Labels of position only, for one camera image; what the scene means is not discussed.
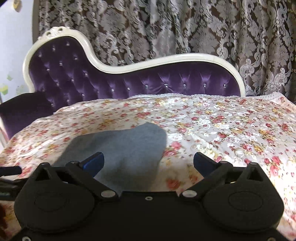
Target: white lace trim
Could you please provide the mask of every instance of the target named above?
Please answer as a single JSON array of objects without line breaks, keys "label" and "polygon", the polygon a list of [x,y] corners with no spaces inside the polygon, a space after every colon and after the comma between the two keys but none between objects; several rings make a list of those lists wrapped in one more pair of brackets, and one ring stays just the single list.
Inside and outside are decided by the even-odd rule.
[{"label": "white lace trim", "polygon": [[206,94],[195,94],[195,95],[183,95],[183,94],[176,94],[176,93],[167,93],[167,94],[159,94],[159,95],[134,95],[127,99],[135,99],[135,98],[143,98],[143,97],[150,97],[150,98],[164,98],[164,97],[223,97],[223,98],[255,98],[255,99],[264,99],[264,100],[273,100],[279,97],[286,98],[283,94],[279,92],[273,92],[269,95],[261,95],[261,96],[247,96],[247,97],[240,97],[237,95],[232,96],[221,96],[221,95],[206,95]]}]

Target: white carved wooden frame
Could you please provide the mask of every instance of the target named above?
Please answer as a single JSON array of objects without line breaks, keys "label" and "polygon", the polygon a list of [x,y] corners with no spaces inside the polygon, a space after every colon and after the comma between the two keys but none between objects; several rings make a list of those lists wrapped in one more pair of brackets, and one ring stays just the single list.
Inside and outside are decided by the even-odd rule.
[{"label": "white carved wooden frame", "polygon": [[110,73],[110,74],[122,74],[122,73],[128,73],[133,72],[140,69],[147,69],[154,66],[164,65],[164,64],[171,64],[171,63],[178,63],[178,62],[186,62],[186,61],[201,61],[201,62],[209,62],[214,63],[222,66],[223,68],[227,69],[236,79],[238,85],[240,94],[242,97],[246,96],[244,82],[239,74],[239,72],[233,67],[229,62],[226,60],[219,58],[214,55],[210,54],[204,54],[204,53],[185,53],[185,54],[177,54],[177,55],[170,55],[166,57],[160,57],[156,59],[147,60],[144,62],[139,62],[136,64],[130,64],[125,66],[109,66],[103,64],[98,58],[96,57],[93,48],[88,41],[88,39],[79,31],[69,29],[66,27],[53,27],[50,30],[46,31],[43,36],[39,37],[38,40],[34,43],[32,48],[27,53],[22,71],[23,76],[26,84],[29,87],[30,92],[34,92],[35,88],[33,85],[33,82],[31,80],[30,74],[29,74],[29,63],[31,61],[31,58],[33,54],[46,42],[59,38],[62,36],[70,36],[75,38],[83,47],[83,50],[89,60],[89,62],[95,66],[100,71]]}]

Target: floral bedspread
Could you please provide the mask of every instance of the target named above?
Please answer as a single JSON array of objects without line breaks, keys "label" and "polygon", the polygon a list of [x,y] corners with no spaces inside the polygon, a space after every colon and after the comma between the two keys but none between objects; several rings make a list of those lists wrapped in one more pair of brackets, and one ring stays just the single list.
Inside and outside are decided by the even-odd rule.
[{"label": "floral bedspread", "polygon": [[[41,162],[54,163],[78,135],[129,129],[151,122],[167,132],[167,148],[151,191],[177,191],[202,179],[193,167],[200,151],[215,161],[260,164],[285,204],[278,230],[296,238],[296,106],[282,94],[222,97],[178,94],[105,99],[64,107],[17,133],[0,154],[2,166],[20,165],[28,177]],[[8,236],[19,225],[12,202],[1,202]]]}]

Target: grey sock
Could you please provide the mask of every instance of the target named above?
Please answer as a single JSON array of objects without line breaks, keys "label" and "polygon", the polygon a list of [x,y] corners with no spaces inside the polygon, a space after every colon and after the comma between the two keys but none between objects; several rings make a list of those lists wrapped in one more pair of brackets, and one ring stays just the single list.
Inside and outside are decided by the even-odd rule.
[{"label": "grey sock", "polygon": [[94,177],[118,194],[147,191],[166,147],[166,132],[152,123],[129,130],[103,131],[74,138],[54,166],[83,161],[100,151],[103,169]]}]

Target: purple tufted upholstery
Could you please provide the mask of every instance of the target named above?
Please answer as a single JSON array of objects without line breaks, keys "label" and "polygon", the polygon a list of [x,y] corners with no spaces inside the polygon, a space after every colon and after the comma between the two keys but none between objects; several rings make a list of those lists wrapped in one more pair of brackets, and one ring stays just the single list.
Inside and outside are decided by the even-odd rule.
[{"label": "purple tufted upholstery", "polygon": [[[37,118],[80,101],[163,93],[240,96],[235,78],[223,67],[207,62],[104,73],[88,61],[82,46],[72,37],[55,38],[42,45],[32,56],[29,73],[36,93],[1,104],[0,116],[9,138]],[[16,102],[26,104],[20,109]]]}]

